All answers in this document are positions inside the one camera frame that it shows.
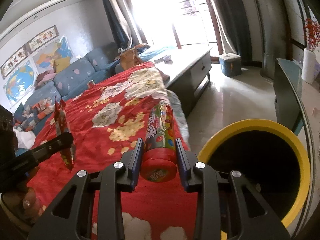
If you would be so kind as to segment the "person left hand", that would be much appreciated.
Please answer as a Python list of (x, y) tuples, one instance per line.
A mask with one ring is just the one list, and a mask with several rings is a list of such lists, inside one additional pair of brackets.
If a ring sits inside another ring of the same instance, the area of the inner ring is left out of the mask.
[(13, 191), (2, 194), (4, 206), (23, 222), (34, 224), (42, 213), (42, 207), (32, 187), (28, 191)]

